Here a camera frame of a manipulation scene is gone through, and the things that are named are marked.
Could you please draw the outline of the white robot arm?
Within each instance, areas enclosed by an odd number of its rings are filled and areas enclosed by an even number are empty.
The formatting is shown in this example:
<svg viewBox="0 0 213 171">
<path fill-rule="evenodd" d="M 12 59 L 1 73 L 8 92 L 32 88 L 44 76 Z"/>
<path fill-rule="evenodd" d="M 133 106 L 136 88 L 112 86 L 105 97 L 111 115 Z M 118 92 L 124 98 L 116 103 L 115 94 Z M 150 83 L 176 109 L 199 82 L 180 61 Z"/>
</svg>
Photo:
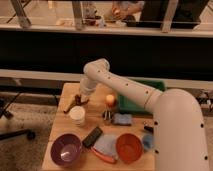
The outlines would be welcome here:
<svg viewBox="0 0 213 171">
<path fill-rule="evenodd" d="M 195 97 L 182 89 L 164 92 L 109 71 L 102 58 L 84 66 L 80 94 L 102 83 L 153 114 L 155 171 L 210 171 L 205 124 Z"/>
</svg>

